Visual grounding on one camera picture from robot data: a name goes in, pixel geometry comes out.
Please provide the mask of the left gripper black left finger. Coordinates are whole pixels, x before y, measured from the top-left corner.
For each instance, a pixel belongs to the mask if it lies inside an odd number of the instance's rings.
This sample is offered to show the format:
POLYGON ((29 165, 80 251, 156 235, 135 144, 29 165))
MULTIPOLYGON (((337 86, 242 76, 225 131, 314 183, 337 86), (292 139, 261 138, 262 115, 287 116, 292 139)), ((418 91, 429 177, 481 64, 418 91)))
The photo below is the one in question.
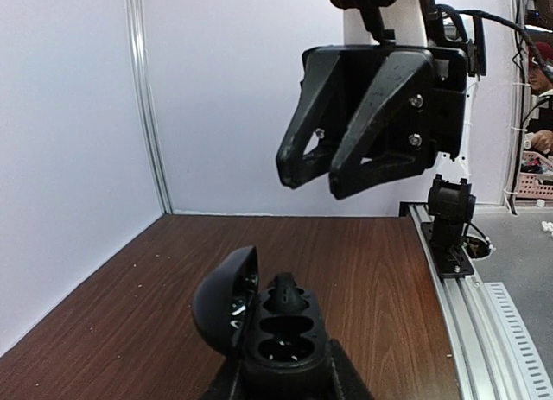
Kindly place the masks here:
POLYGON ((240 375, 241 361, 226 359, 200 400, 245 400, 246 393, 240 375))

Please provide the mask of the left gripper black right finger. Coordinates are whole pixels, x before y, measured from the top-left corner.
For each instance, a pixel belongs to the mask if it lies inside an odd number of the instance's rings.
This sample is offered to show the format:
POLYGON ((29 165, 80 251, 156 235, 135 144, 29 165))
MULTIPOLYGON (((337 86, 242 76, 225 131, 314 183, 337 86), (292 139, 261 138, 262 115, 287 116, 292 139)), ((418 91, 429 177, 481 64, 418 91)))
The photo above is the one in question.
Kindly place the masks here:
POLYGON ((330 340, 331 348, 331 388, 328 399, 374 400, 374 395, 366 387, 352 361, 337 339, 330 340))

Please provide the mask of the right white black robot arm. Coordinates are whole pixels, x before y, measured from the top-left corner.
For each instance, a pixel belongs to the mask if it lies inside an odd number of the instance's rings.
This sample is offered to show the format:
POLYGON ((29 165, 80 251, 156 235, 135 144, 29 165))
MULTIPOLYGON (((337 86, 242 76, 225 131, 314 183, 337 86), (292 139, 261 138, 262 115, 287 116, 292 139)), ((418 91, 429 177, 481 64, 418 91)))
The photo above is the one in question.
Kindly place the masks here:
POLYGON ((369 43, 311 48, 301 94, 276 154, 292 189, 326 175, 344 200, 456 159, 470 79, 486 74, 482 21, 435 0, 330 0, 357 10, 369 43))

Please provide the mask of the black earbud charging case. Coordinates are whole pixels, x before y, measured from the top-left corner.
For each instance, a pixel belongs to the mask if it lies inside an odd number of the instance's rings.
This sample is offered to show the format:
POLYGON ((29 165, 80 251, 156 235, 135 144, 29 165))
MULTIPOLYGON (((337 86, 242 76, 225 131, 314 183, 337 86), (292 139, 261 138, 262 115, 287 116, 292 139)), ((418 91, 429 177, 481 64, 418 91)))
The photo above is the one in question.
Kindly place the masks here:
POLYGON ((192 302, 200 337, 254 370, 302 372, 327 363, 329 337, 315 293, 289 272, 259 285, 257 248, 232 251, 201 280, 192 302))

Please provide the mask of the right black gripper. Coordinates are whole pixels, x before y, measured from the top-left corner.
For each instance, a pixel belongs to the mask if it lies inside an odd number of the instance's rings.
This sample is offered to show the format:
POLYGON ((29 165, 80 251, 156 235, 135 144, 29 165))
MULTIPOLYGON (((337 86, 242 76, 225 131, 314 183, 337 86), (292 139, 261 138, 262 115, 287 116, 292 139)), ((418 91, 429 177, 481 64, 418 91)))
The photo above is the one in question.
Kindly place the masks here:
POLYGON ((461 51, 327 46, 302 59, 300 97, 276 154, 285 187, 329 171, 332 195, 344 200, 421 175, 441 151, 458 155, 467 82, 461 51))

